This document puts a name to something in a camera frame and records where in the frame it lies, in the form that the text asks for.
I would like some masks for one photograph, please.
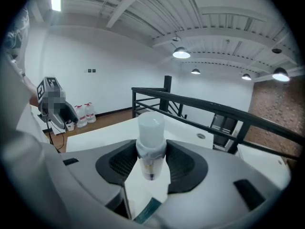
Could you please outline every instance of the metal handrail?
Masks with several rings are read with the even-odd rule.
[[[179,95],[175,95],[175,94],[171,94],[171,93],[165,93],[165,92],[160,92],[160,91],[156,91],[156,90],[145,89],[145,88],[133,87],[132,92],[133,92],[133,94],[136,94],[136,93],[144,94],[144,95],[147,95],[147,96],[150,96],[150,97],[155,97],[155,98],[160,98],[160,99],[163,99],[163,100],[166,100],[166,101],[176,102],[176,103],[179,103],[179,104],[183,104],[183,105],[195,107],[195,108],[198,108],[198,109],[206,110],[206,111],[209,111],[209,112],[212,112],[212,113],[216,113],[216,114],[219,114],[219,115],[222,115],[222,116],[227,116],[231,119],[242,121],[243,125],[242,125],[238,135],[235,137],[235,136],[226,134],[224,132],[217,131],[213,128],[210,128],[210,127],[207,127],[207,126],[204,126],[204,125],[186,120],[186,119],[181,118],[179,116],[175,116],[175,115],[170,114],[166,111],[156,109],[156,108],[153,108],[149,105],[140,103],[135,98],[133,99],[133,102],[135,104],[138,104],[142,107],[157,111],[157,112],[162,113],[166,116],[169,116],[171,118],[179,120],[183,123],[198,127],[198,128],[200,128],[202,130],[205,130],[209,133],[216,134],[216,135],[219,135],[219,136],[223,136],[223,137],[226,137],[228,139],[233,140],[234,142],[228,150],[229,153],[235,153],[237,151],[237,145],[238,144],[245,144],[247,146],[259,149],[259,150],[264,151],[264,152],[277,154],[277,155],[287,157],[287,158],[291,158],[291,159],[298,159],[297,156],[292,156],[292,155],[289,155],[289,154],[286,154],[286,153],[275,151],[273,149],[264,147],[264,146],[259,145],[259,144],[244,141],[244,137],[247,134],[251,125],[259,127],[259,128],[261,128],[263,130],[266,130],[266,131],[270,131],[272,133],[275,133],[277,135],[285,137],[285,138],[287,138],[291,141],[294,141],[298,144],[301,144],[301,145],[303,144],[303,142],[305,140],[299,134],[297,134],[297,133],[295,133],[295,132],[293,132],[293,131],[285,128],[285,127],[282,127],[282,126],[280,126],[280,125],[278,125],[274,122],[271,122],[269,120],[257,117],[253,114],[250,114],[250,113],[247,113],[247,112],[244,112],[244,111],[241,111],[241,110],[237,110],[237,109],[234,109],[234,108],[222,105],[222,104],[217,104],[217,103],[209,102],[209,101],[206,101],[206,100],[184,97],[184,96],[179,96]]]

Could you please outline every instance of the person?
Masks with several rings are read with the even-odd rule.
[[[2,46],[6,56],[9,57],[12,68],[32,94],[21,114],[16,130],[29,133],[40,142],[50,143],[31,111],[31,105],[38,107],[38,98],[36,86],[25,74],[25,51],[28,44],[29,28],[29,13],[26,8],[23,8],[10,25]]]

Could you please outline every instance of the black staircase railing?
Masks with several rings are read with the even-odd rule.
[[[149,96],[151,98],[137,100],[136,94],[143,94],[143,95]],[[160,104],[147,105],[147,104],[142,103],[145,100],[152,100],[152,99],[160,99]],[[173,106],[170,104],[170,102],[173,103],[173,105],[178,109],[178,111],[176,111],[173,108]],[[270,154],[275,154],[275,155],[279,155],[279,156],[294,159],[294,160],[298,159],[297,156],[279,152],[279,151],[270,149],[268,147],[265,147],[263,145],[244,140],[250,126],[252,126],[252,125],[259,127],[263,130],[272,132],[274,134],[280,135],[280,136],[287,138],[291,141],[294,141],[300,145],[303,145],[303,143],[305,141],[305,138],[303,138],[299,134],[297,134],[287,128],[284,128],[274,122],[271,122],[269,120],[262,119],[253,114],[250,114],[250,113],[247,113],[247,112],[244,112],[241,110],[237,110],[237,109],[234,109],[234,108],[222,105],[222,104],[217,104],[217,103],[213,103],[213,102],[209,102],[209,101],[205,101],[205,100],[201,100],[201,99],[171,94],[168,91],[168,88],[166,88],[166,87],[165,88],[153,88],[153,89],[152,88],[133,87],[132,88],[132,117],[133,118],[136,117],[136,114],[140,114],[137,112],[139,110],[139,108],[136,109],[136,104],[137,104],[137,106],[140,106],[141,109],[149,109],[149,110],[157,111],[163,115],[166,115],[168,117],[171,117],[173,119],[186,123],[188,125],[192,125],[199,129],[205,130],[209,133],[223,136],[230,140],[233,140],[233,144],[227,151],[228,153],[231,153],[231,154],[236,153],[238,144],[243,144],[243,145],[246,145],[246,146],[249,146],[249,147],[270,153]],[[239,130],[239,133],[237,134],[237,136],[233,136],[233,135],[227,134],[225,132],[221,132],[214,128],[204,126],[202,124],[187,120],[186,115],[185,116],[182,115],[184,105],[206,110],[206,111],[209,111],[209,112],[212,112],[215,114],[219,114],[222,116],[226,116],[226,117],[229,117],[234,120],[242,121],[243,125],[242,125],[241,129]],[[176,115],[172,114],[168,110],[168,107],[170,107]]]

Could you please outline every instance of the white wall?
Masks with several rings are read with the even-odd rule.
[[[241,79],[240,70],[228,66],[198,64],[201,74],[191,74],[194,67],[182,64],[178,94],[215,102],[248,112],[253,82]],[[214,113],[184,106],[187,119],[210,126]]]
[[[96,113],[131,107],[132,87],[163,87],[165,75],[173,76],[175,88],[178,65],[137,41],[82,26],[51,26],[44,33],[43,39],[40,28],[31,28],[27,76],[36,85],[44,76],[55,76],[73,106],[92,102]]]

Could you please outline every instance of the plastic jug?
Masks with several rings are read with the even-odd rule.
[[[96,122],[96,117],[94,114],[94,108],[93,108],[92,103],[85,104],[85,113],[86,113],[86,118],[87,118],[88,123]]]
[[[81,128],[81,127],[87,125],[86,114],[85,114],[85,111],[84,111],[82,105],[77,106],[75,111],[76,111],[76,115],[78,117],[78,122],[76,124],[77,127]]]

